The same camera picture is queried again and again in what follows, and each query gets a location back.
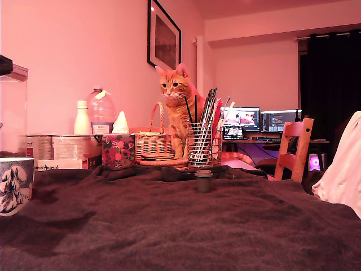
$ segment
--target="small jar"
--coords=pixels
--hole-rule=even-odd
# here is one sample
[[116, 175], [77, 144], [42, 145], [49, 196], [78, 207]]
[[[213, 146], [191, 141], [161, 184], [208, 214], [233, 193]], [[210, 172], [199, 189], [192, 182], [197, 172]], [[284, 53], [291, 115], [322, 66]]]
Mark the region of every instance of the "small jar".
[[213, 177], [213, 173], [210, 170], [200, 170], [195, 173], [197, 177], [198, 192], [208, 193], [210, 192], [210, 179]]

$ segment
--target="floral tissue box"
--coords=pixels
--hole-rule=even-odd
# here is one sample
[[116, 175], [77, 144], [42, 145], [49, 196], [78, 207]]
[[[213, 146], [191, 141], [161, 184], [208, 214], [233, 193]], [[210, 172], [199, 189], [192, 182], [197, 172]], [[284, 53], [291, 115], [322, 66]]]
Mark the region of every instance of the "floral tissue box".
[[102, 140], [103, 165], [121, 167], [135, 164], [133, 134], [105, 134]]

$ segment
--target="ceiling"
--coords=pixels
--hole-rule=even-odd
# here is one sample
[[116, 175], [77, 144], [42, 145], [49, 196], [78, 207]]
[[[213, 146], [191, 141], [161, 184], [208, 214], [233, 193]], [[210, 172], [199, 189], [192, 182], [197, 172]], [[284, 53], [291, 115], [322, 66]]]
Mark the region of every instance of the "ceiling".
[[344, 0], [193, 0], [205, 20]]

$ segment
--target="orange cat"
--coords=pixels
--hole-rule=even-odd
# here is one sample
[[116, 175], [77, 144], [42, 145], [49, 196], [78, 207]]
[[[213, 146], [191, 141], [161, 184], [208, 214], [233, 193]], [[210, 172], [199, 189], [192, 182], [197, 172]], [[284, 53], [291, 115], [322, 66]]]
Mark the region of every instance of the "orange cat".
[[[200, 121], [205, 98], [198, 93], [190, 81], [190, 75], [183, 63], [179, 64], [176, 70], [167, 71], [158, 66], [156, 66], [156, 70], [160, 75], [160, 88], [165, 97], [165, 106], [168, 109], [170, 126], [173, 131], [175, 158], [187, 157], [185, 146], [189, 116], [184, 98], [187, 98], [193, 121], [195, 120], [195, 95], [197, 95], [197, 121]], [[248, 156], [238, 152], [222, 152], [222, 158], [237, 158], [247, 164], [252, 164], [252, 160]]]

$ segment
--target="picture frame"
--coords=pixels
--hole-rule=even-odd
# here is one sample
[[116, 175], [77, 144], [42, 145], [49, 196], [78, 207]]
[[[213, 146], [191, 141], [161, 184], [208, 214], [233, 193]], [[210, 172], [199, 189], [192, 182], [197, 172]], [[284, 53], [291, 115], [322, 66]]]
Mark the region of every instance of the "picture frame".
[[176, 69], [182, 61], [182, 32], [157, 0], [148, 0], [148, 63]]

